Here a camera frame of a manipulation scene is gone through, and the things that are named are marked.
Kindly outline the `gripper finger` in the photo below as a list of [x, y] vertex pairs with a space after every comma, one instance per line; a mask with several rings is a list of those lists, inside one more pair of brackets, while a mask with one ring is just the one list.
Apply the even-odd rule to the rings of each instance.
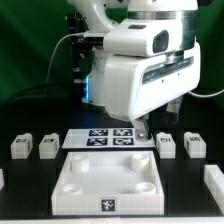
[[135, 120], [135, 137], [138, 141], [147, 142], [149, 139], [148, 115], [143, 115]]
[[176, 124], [179, 120], [179, 112], [183, 98], [178, 97], [167, 104], [166, 121], [168, 124]]

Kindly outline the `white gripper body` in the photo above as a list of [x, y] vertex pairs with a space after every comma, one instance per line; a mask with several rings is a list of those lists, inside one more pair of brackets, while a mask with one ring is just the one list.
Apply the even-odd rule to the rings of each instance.
[[200, 80], [200, 46], [184, 52], [184, 59], [166, 65], [166, 56], [151, 58], [113, 55], [105, 66], [107, 113], [133, 121], [195, 89]]

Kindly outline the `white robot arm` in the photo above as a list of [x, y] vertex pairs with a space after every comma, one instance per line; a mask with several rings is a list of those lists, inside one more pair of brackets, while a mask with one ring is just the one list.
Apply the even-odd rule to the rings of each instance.
[[200, 80], [197, 10], [213, 0], [67, 0], [83, 17], [93, 45], [87, 102], [132, 123], [149, 139], [148, 114], [174, 115]]

